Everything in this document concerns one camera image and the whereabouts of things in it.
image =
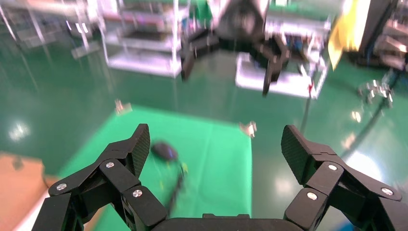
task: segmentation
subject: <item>brown cardboard box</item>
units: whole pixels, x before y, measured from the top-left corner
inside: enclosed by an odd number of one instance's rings
[[[44,166],[36,158],[0,152],[0,166],[0,230],[12,231],[58,179],[43,177]],[[87,231],[100,213],[101,209],[87,224]]]

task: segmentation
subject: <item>metal rack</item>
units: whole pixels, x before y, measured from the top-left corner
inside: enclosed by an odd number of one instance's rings
[[[297,37],[303,42],[308,63],[289,61],[279,79],[271,83],[269,92],[288,94],[303,98],[317,99],[327,77],[330,62],[327,52],[332,21],[308,20],[285,13],[269,14],[265,34],[281,34],[284,39]],[[257,67],[248,53],[240,53],[237,58],[235,83],[238,87],[262,91],[265,69]]]
[[[96,9],[89,7],[87,1],[0,1],[0,14],[12,38],[27,47],[36,47],[57,41],[57,34],[64,31],[66,21],[75,21],[83,25],[92,21],[91,14]],[[30,28],[21,29],[20,25],[29,24]],[[88,43],[85,33],[81,35],[83,47],[72,50],[74,58],[79,58],[98,49],[96,43]]]
[[[382,34],[374,45],[374,54],[392,55],[402,59],[408,45],[408,1],[398,2],[397,8],[387,20]]]
[[[158,76],[178,76],[181,72],[180,28],[182,21],[189,17],[190,0],[184,6],[179,6],[178,0],[172,5],[161,2],[125,5],[118,0],[117,5],[117,15],[104,17],[101,29],[107,65]]]

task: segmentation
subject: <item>metal pole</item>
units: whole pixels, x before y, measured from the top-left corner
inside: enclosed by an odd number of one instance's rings
[[[324,81],[327,78],[328,70],[330,68],[330,62],[326,63],[326,68],[322,71],[321,77],[316,85],[316,94],[315,94],[315,99],[317,99],[320,95],[321,88],[323,87]]]
[[[0,5],[0,13],[1,13],[1,17],[3,18],[4,23],[5,23],[6,26],[7,26],[7,29],[9,30],[10,34],[12,35],[14,41],[17,41],[17,38],[15,37],[15,35],[14,35],[14,33],[13,33],[13,30],[12,30],[12,28],[10,27],[9,21],[8,21],[7,18],[6,18],[6,15],[4,14],[3,9],[1,8],[1,5]]]
[[[81,5],[81,1],[80,1],[80,0],[77,0],[76,3],[77,3],[78,5]],[[76,13],[77,13],[76,15],[77,15],[77,17],[78,17],[78,23],[79,23],[79,27],[78,27],[78,28],[82,28],[81,31],[79,31],[80,34],[81,34],[82,42],[84,43],[85,50],[88,51],[88,50],[89,50],[89,44],[88,44],[87,35],[86,35],[86,33],[85,33],[85,27],[86,27],[86,25],[85,25],[84,23],[82,23],[82,22],[83,22],[83,16],[82,16],[81,13],[79,12],[79,9],[78,9],[78,8],[76,9]]]
[[[178,33],[178,28],[179,28],[179,0],[173,0],[173,11],[174,11],[174,20],[173,20],[173,47],[172,47],[172,70],[176,67],[177,63],[177,47],[178,47],[178,41],[179,41],[179,33]]]
[[[31,10],[28,10],[28,13],[30,14],[31,21],[33,21],[33,25],[34,25],[34,28],[36,29],[39,40],[41,40],[41,43],[44,44],[45,39],[44,39],[44,36],[42,35],[41,29],[39,28],[36,17],[34,16]]]
[[[315,38],[316,38],[315,33],[313,33],[312,39],[310,40],[310,43],[309,43],[309,47],[307,48],[307,55],[309,56],[310,56],[310,53],[312,52],[312,47],[313,47],[313,44],[315,43]]]
[[[103,48],[103,55],[105,57],[105,62],[106,65],[109,65],[109,59],[108,59],[108,52],[106,50],[106,43],[105,43],[105,30],[106,30],[106,25],[105,21],[103,19],[103,6],[100,5],[101,1],[98,1],[98,27],[99,31],[101,32],[101,37],[102,37],[102,48]]]

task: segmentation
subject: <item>green floor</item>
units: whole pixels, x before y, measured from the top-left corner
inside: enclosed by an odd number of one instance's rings
[[[102,53],[80,60],[71,56],[70,42],[61,41],[19,51],[7,34],[0,35],[0,149],[43,159],[48,174],[57,174],[108,118],[115,99],[233,123],[257,123],[252,141],[253,217],[282,218],[301,188],[281,154],[286,124],[305,125],[305,136],[330,145],[350,165],[381,181],[403,183],[408,177],[408,99],[404,88],[394,108],[364,105],[356,87],[380,79],[383,71],[357,68],[342,61],[330,73],[318,101],[261,93],[235,87],[235,58],[217,54],[200,61],[191,80],[110,70]],[[360,122],[352,115],[359,115]],[[370,127],[360,139],[361,132]],[[18,132],[29,131],[25,137]],[[322,231],[334,230],[345,218],[330,209]]]

